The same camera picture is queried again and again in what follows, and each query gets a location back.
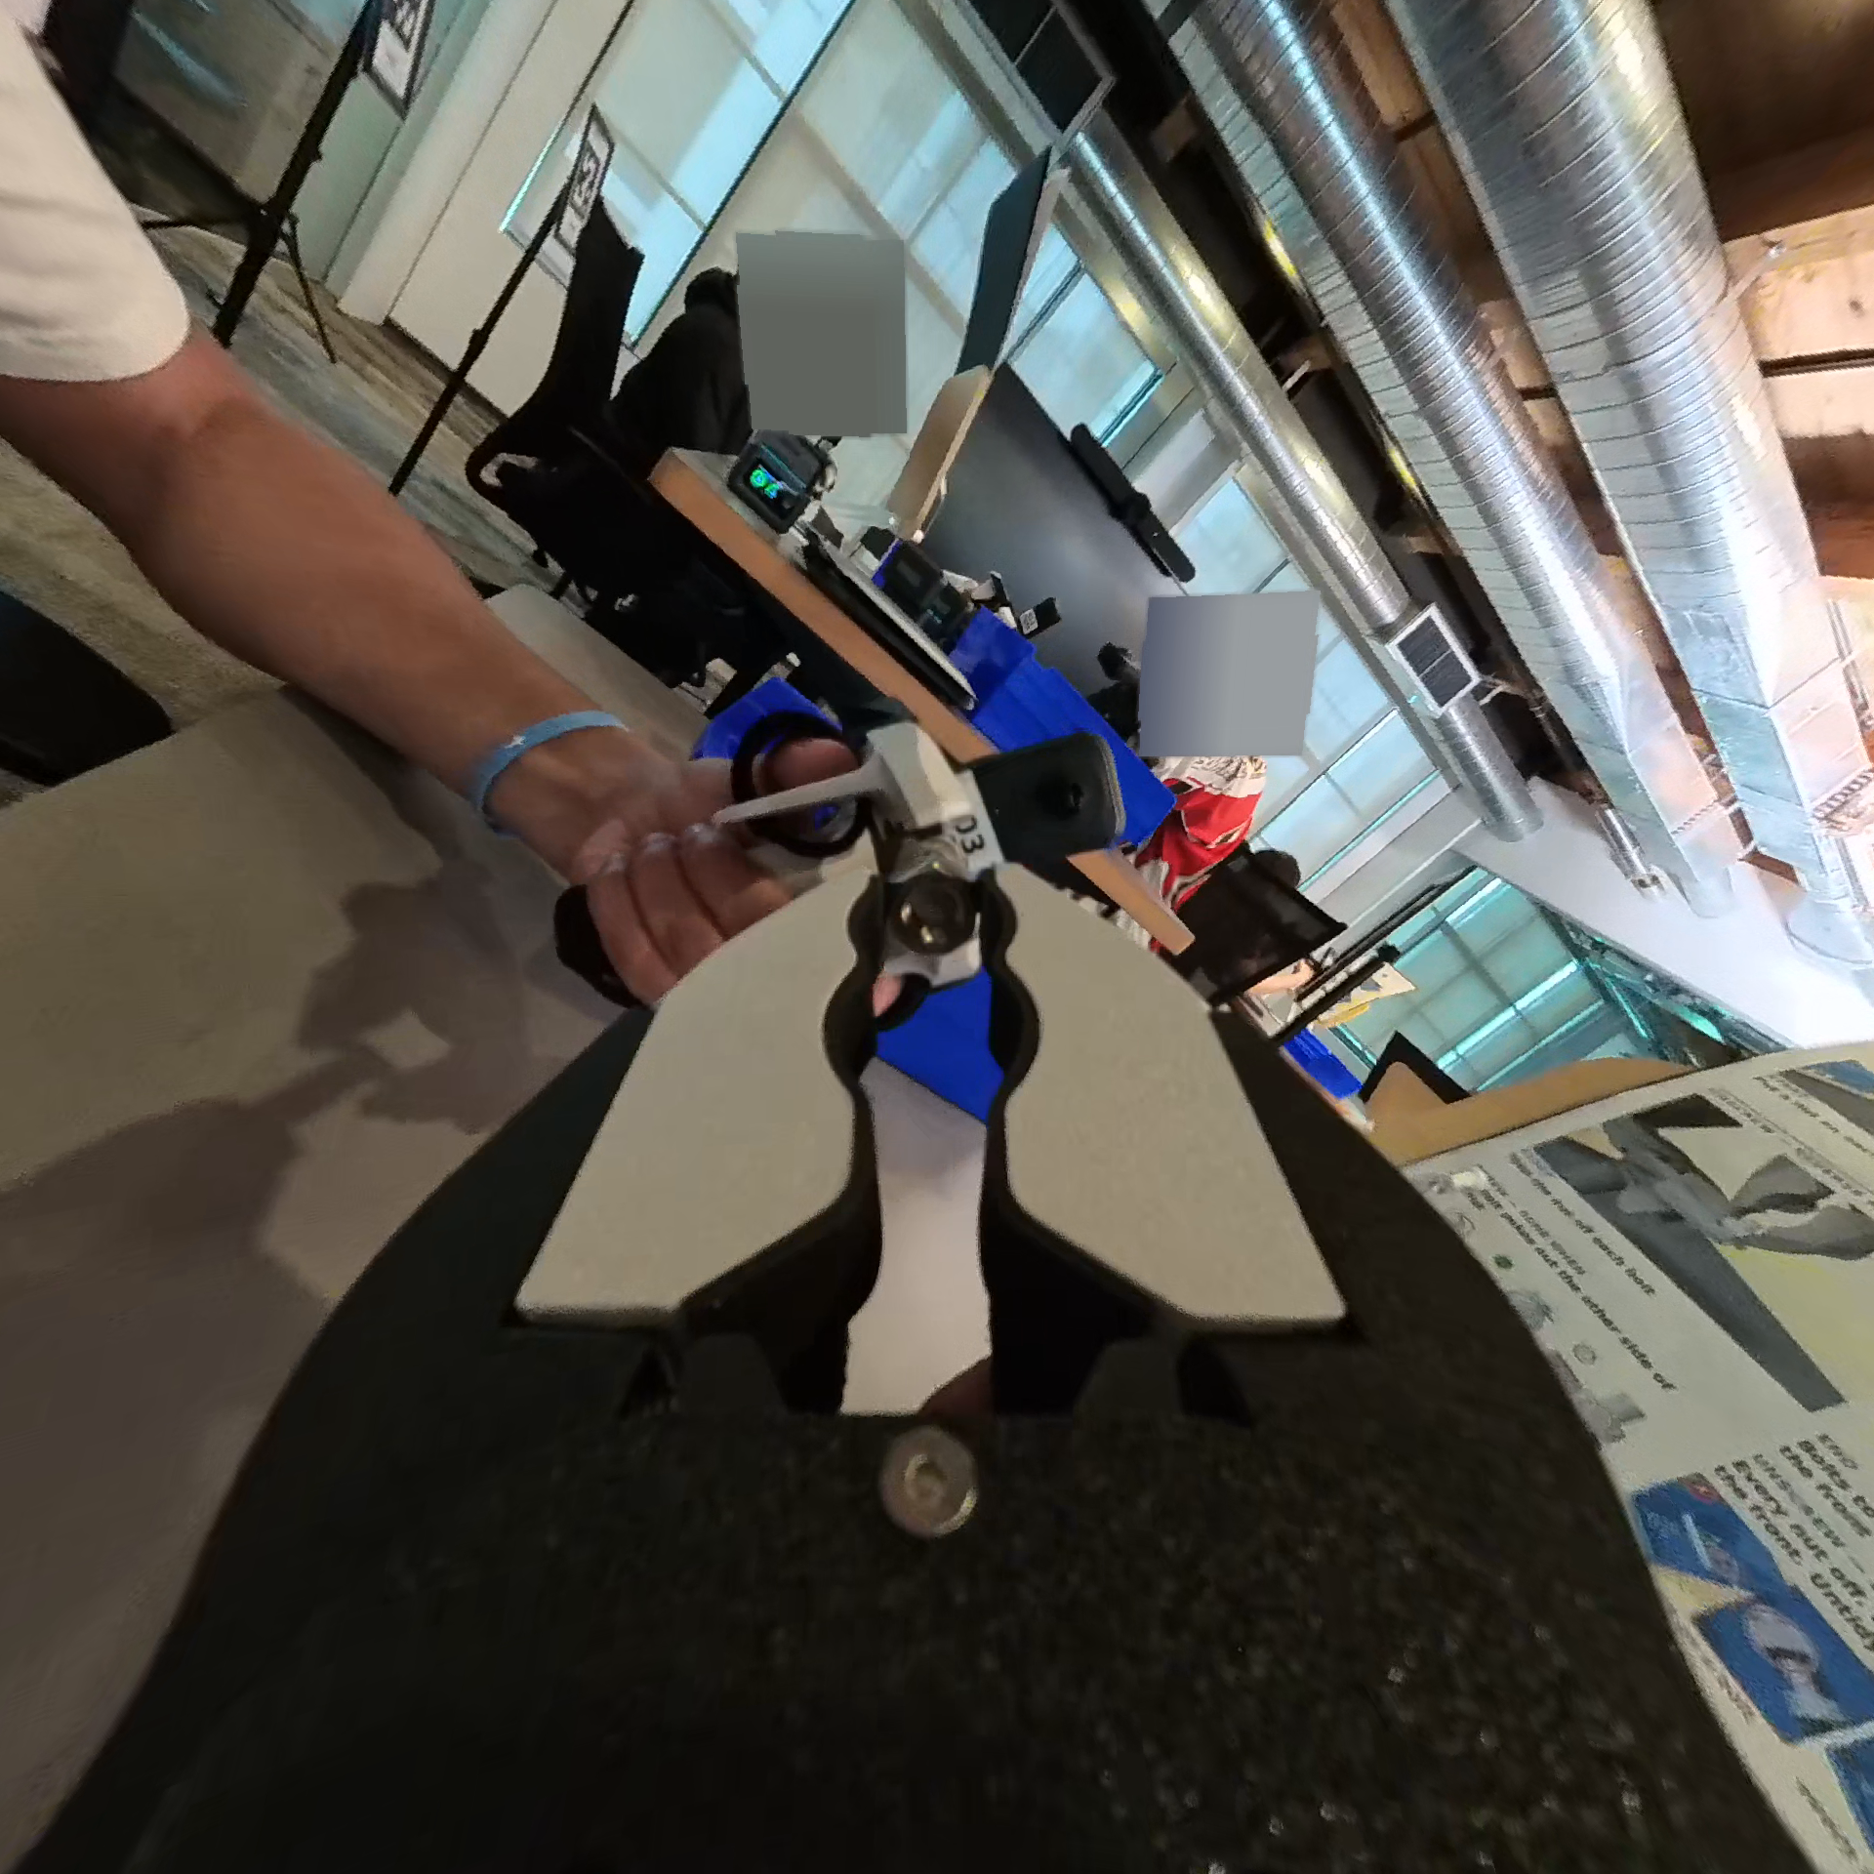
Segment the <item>black office chair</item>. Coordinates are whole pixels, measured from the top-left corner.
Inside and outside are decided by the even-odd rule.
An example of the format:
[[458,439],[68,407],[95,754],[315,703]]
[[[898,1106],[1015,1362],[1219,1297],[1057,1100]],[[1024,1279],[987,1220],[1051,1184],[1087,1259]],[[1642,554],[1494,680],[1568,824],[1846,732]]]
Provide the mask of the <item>black office chair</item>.
[[576,247],[542,380],[469,452],[469,486],[589,595],[598,620],[643,581],[649,496],[612,425],[627,302],[643,256],[597,207]]

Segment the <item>silver ventilation duct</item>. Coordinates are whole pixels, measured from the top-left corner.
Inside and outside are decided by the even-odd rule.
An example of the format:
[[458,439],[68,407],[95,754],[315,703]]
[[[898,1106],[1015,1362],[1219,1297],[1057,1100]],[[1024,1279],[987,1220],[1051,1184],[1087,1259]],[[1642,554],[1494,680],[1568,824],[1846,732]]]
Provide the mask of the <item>silver ventilation duct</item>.
[[1648,5],[1397,2],[1796,945],[1869,986],[1867,706]]
[[1387,538],[1426,534],[1414,557],[1443,564],[1428,599],[1395,600],[1384,643],[1409,679],[1428,742],[1468,789],[1492,837],[1522,841],[1541,814],[1513,747],[1483,703],[1486,679],[1520,677],[1535,645],[1538,575],[1492,527],[1497,503],[1477,503],[1467,471],[1492,465],[1494,413],[1483,442],[1445,452],[1468,385],[1438,403],[1440,368],[1468,364],[1461,295],[1375,113],[1329,5],[1193,5],[1172,45],[1259,217],[1294,265],[1401,488]]

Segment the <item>person's left forearm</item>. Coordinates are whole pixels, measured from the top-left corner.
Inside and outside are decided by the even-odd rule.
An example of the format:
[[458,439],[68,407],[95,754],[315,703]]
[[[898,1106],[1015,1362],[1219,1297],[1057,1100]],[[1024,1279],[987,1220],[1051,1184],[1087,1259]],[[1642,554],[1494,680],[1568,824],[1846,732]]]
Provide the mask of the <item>person's left forearm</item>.
[[460,796],[505,742],[588,707],[396,500],[198,335],[127,381],[5,380],[3,414],[174,614]]

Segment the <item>black monitor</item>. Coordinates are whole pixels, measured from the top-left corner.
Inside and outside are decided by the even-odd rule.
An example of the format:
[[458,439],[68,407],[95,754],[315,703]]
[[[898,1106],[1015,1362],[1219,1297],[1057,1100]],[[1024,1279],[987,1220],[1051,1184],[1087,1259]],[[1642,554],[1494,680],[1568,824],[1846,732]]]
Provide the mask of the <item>black monitor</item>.
[[921,545],[951,573],[998,573],[1017,614],[1057,602],[1037,659],[1084,693],[1110,680],[1100,650],[1141,651],[1150,602],[1182,595],[1010,367],[998,367]]
[[1037,151],[999,191],[978,255],[962,368],[996,368],[1008,353],[1015,317],[1055,218],[1067,165],[1061,148]]

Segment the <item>printed instruction sheet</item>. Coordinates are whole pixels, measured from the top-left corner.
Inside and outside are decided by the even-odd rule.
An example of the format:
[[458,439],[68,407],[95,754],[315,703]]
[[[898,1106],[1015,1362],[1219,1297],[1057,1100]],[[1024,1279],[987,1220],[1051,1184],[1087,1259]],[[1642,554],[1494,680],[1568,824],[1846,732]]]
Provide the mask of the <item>printed instruction sheet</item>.
[[1869,1044],[1685,1070],[1411,1166],[1574,1398],[1744,1764],[1869,1867]]

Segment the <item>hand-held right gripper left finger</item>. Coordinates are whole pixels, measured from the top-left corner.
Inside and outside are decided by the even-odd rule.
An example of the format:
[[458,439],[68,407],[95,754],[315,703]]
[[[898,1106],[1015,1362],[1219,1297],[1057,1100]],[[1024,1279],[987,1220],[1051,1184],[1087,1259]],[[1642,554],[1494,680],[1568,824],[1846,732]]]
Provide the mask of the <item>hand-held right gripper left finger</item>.
[[875,1272],[882,890],[836,875],[656,1008],[513,1304],[539,1325],[701,1327],[757,1297],[826,1306]]

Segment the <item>steel hex nut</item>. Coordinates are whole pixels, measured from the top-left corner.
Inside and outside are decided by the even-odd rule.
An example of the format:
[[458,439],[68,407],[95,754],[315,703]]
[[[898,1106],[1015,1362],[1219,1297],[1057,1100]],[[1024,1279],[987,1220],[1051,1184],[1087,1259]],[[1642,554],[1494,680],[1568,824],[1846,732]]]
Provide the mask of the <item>steel hex nut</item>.
[[947,872],[894,879],[884,896],[884,954],[890,971],[930,984],[979,971],[978,889]]

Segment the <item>instruction sheet on stand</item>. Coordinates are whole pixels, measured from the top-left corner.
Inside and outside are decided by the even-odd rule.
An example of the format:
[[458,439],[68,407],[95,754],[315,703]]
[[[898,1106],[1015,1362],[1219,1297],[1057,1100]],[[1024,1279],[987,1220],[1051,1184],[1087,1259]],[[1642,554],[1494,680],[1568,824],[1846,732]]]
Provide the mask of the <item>instruction sheet on stand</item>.
[[1691,1068],[1674,1061],[1568,1061],[1520,1084],[1445,1103],[1412,1067],[1397,1061],[1380,1078],[1365,1114],[1380,1154],[1395,1166],[1409,1166],[1685,1073]]

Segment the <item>wooden office desk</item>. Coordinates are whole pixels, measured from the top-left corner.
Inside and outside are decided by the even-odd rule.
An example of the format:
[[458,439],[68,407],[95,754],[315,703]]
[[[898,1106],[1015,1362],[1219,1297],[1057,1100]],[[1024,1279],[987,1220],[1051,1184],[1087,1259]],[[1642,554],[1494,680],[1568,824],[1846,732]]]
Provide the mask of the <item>wooden office desk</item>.
[[[719,457],[704,452],[665,452],[649,488],[698,530],[739,573],[755,583],[763,599],[821,643],[859,680],[892,698],[924,732],[936,738],[951,760],[968,764],[996,752],[970,720],[930,691],[917,674],[894,661],[888,648],[842,609],[812,583],[804,547],[795,535],[777,535],[737,503],[723,483]],[[1184,953],[1196,941],[1182,919],[1150,890],[1133,864],[1115,847],[1084,851],[1067,864],[1093,890],[1142,926],[1168,953]]]

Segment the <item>teal office chair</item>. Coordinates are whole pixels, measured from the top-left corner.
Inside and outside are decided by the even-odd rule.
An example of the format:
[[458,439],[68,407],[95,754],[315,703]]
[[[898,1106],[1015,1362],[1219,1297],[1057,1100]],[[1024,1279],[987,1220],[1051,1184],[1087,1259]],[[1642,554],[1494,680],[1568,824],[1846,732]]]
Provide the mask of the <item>teal office chair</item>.
[[3,593],[3,768],[73,781],[174,735],[153,693],[25,600]]

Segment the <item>person's left hand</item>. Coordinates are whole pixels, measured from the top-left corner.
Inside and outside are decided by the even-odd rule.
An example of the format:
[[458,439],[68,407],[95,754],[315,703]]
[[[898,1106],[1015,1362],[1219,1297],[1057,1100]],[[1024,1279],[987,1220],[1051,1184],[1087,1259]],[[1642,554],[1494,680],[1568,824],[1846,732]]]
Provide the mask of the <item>person's left hand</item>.
[[745,825],[719,821],[742,803],[728,759],[673,760],[624,729],[573,741],[572,879],[624,996],[649,1008],[806,885],[781,879]]

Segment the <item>small marker sign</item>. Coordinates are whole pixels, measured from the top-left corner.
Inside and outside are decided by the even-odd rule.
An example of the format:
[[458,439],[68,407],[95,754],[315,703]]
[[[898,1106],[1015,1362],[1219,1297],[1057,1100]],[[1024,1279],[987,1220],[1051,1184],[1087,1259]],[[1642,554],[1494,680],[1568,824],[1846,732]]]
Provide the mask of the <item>small marker sign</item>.
[[438,2],[363,2],[367,52],[361,76],[406,116],[430,52]]
[[576,255],[578,243],[594,218],[594,210],[602,205],[602,191],[617,151],[618,138],[602,116],[602,110],[597,103],[589,104],[550,227],[554,246],[570,259]]

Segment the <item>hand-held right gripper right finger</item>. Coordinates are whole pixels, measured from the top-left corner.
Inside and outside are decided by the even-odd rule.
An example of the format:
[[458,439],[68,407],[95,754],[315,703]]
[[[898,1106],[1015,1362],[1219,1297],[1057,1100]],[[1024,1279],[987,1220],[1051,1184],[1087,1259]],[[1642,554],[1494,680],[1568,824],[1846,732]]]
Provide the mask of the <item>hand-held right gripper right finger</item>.
[[1202,1000],[1019,867],[1004,980],[1037,1025],[1003,1117],[1017,1213],[1173,1316],[1335,1327],[1345,1304]]

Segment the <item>blue plastic bin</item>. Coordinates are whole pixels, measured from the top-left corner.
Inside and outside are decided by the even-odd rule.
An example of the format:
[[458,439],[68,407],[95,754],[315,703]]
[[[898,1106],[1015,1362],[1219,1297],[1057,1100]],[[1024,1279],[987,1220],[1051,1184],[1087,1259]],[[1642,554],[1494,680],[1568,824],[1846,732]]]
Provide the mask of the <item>blue plastic bin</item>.
[[869,528],[859,541],[864,552],[875,554],[875,587],[910,616],[970,684],[975,703],[968,720],[999,752],[1080,732],[1104,737],[1113,750],[1122,800],[1117,843],[1129,851],[1145,846],[1177,803],[1172,788],[1160,783],[1064,674],[1040,661],[1019,625],[991,605],[991,599],[1006,595],[999,581],[979,585],[942,571],[921,547],[888,528]]
[[[763,717],[810,712],[832,717],[779,677],[765,679],[719,717],[708,719],[695,742],[695,759],[731,759],[745,732]],[[878,1058],[947,1105],[987,1122],[1003,1087],[1003,1067],[991,1049],[993,984],[984,973],[937,990],[904,1025],[884,1029]]]

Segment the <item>small green-screen device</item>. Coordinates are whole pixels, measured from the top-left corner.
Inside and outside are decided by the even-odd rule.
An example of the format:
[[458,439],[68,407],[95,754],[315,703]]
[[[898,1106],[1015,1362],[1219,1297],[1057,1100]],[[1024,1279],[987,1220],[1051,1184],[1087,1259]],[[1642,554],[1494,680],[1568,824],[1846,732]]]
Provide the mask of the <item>small green-screen device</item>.
[[729,496],[774,534],[804,525],[830,490],[835,438],[759,428],[726,476]]

